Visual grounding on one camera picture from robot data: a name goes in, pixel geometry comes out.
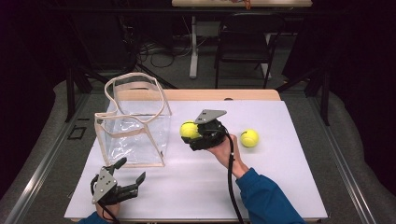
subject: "yellow tennis ball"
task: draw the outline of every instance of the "yellow tennis ball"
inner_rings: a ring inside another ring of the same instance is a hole
[[[255,147],[259,143],[259,134],[253,129],[246,129],[241,134],[241,143],[244,147]]]
[[[197,138],[200,136],[198,133],[198,125],[192,119],[187,120],[180,126],[180,135],[182,137]]]

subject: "white table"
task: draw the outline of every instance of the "white table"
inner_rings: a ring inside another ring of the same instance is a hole
[[[311,7],[311,0],[250,0],[251,8],[254,7]],[[244,2],[233,3],[230,0],[172,0],[173,7],[245,7]],[[197,67],[198,67],[198,48],[196,42],[196,36],[198,35],[217,35],[213,34],[213,24],[209,26],[209,32],[199,33],[197,31],[199,24],[197,24],[196,18],[193,16],[191,21],[191,66],[190,66],[190,78],[197,78]],[[262,64],[262,72],[266,74],[268,65]]]
[[[183,91],[169,91],[172,93],[169,98],[172,99],[178,92],[178,95],[188,96],[199,91],[186,91],[186,94]],[[226,91],[208,92],[221,92],[221,97],[227,95]],[[228,95],[237,99],[236,92],[230,91]],[[253,98],[260,98],[258,92],[269,91],[240,92],[242,96],[255,92]],[[213,94],[212,98],[221,97]],[[230,133],[238,135],[246,128],[257,130],[261,137],[260,143],[251,149],[240,147],[244,162],[258,173],[275,180],[303,218],[327,217],[289,111],[284,102],[271,99],[274,100],[170,101],[174,114],[165,152],[166,165],[115,171],[114,177],[120,186],[133,184],[142,172],[147,172],[139,196],[122,203],[118,218],[142,222],[237,220],[227,190],[227,170],[209,152],[192,151],[178,134],[180,124],[187,119],[195,119],[203,109],[226,110],[227,114],[220,117],[219,121]],[[99,144],[95,141],[65,212],[66,218],[81,219],[94,211],[90,183],[103,165]],[[234,184],[233,189],[242,217],[248,218],[239,188]]]

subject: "clear plastic bag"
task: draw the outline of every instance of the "clear plastic bag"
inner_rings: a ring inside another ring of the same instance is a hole
[[[95,113],[95,130],[106,165],[165,166],[171,109],[157,79],[143,73],[115,77],[105,85],[106,113]]]

